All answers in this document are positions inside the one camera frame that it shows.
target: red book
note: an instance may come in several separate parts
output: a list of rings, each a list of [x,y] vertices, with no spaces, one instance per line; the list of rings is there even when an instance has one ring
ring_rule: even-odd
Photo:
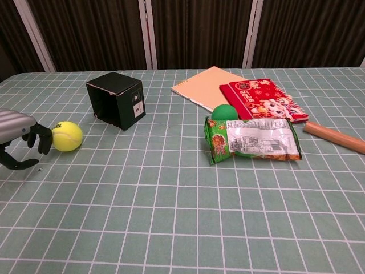
[[[242,120],[288,118],[292,123],[300,123],[309,118],[271,79],[232,82],[219,88]]]

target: black box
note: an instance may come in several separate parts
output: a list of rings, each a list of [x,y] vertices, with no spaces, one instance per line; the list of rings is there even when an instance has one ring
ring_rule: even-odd
[[[95,117],[127,130],[146,115],[142,81],[111,72],[86,83]]]

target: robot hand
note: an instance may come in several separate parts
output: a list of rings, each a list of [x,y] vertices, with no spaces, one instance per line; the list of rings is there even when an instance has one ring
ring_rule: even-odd
[[[0,164],[10,170],[25,170],[38,164],[37,159],[18,162],[5,152],[11,141],[18,137],[22,137],[27,141],[28,147],[32,148],[37,135],[39,135],[38,152],[47,155],[53,141],[52,131],[49,128],[38,124],[33,117],[17,111],[0,109]]]

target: yellow tennis ball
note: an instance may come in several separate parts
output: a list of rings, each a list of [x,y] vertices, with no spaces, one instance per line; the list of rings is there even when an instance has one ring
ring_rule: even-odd
[[[72,122],[60,122],[52,129],[53,146],[59,151],[72,151],[77,149],[83,139],[81,128]]]

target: grid pattern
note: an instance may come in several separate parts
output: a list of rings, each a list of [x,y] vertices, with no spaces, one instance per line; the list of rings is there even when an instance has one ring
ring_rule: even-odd
[[[271,78],[311,120],[365,136],[365,70],[229,70]],[[0,273],[364,273],[365,157],[295,129],[303,160],[209,165],[204,109],[171,91],[200,70],[121,71],[147,115],[127,131],[94,119],[85,82],[106,72],[21,74],[0,108],[79,123],[74,152],[0,167]]]

